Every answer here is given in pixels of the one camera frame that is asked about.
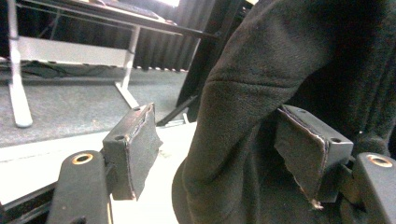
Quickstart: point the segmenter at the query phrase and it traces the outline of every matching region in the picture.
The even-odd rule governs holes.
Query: jacket sleeve
[[[240,203],[241,141],[332,59],[336,7],[259,1],[230,38],[205,84],[183,171],[194,223],[221,222]]]

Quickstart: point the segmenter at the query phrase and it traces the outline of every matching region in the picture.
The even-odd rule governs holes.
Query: gray carpet floor
[[[78,78],[94,77],[89,69],[74,69]],[[52,74],[41,68],[36,73]],[[101,70],[99,77],[121,78],[123,70]],[[0,77],[9,78],[7,71]],[[177,97],[186,73],[135,69],[129,91],[140,105],[153,102],[156,120],[164,118],[175,108]],[[0,85],[0,147],[40,142],[88,133],[111,130],[128,112],[129,106],[110,81],[75,81],[64,78],[26,78],[25,91],[34,124],[27,129],[14,124],[9,90],[5,81]]]

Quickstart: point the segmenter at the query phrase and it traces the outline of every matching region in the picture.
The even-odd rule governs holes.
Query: white floor
[[[114,223],[177,223],[171,187],[187,156],[196,123],[158,128],[163,141],[138,202],[112,201]],[[82,150],[102,148],[107,133],[0,148],[0,202],[9,203],[58,179],[62,161]]]

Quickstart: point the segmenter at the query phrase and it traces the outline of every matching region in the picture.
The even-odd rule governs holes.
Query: metal bracket hole
[[[393,164],[388,161],[387,159],[384,159],[382,157],[378,157],[375,155],[368,155],[367,158],[369,159],[370,162],[374,163],[375,165],[379,165],[382,167],[392,167]]]
[[[73,164],[75,165],[81,165],[84,163],[87,163],[89,161],[91,161],[93,158],[92,154],[88,154],[88,153],[81,153],[78,154],[77,156],[75,156],[72,160]]]

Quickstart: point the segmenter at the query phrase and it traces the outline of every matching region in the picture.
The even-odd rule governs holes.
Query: cable
[[[11,66],[9,65],[9,61],[7,61],[6,66],[3,66],[0,64],[0,68],[4,68],[4,69],[0,69],[0,71],[9,71],[11,69]],[[37,72],[29,71],[29,68],[49,69],[50,71],[55,72],[55,75],[48,73],[48,72],[38,74]],[[96,65],[96,66],[94,66],[86,71],[83,71],[81,73],[73,73],[73,72],[67,71],[66,69],[62,68],[61,66],[50,65],[47,63],[40,63],[40,62],[29,62],[29,63],[25,63],[22,66],[21,71],[25,74],[34,75],[37,77],[60,78],[60,77],[97,77],[99,75],[102,75],[108,69],[114,69],[114,67],[109,67],[106,65]]]

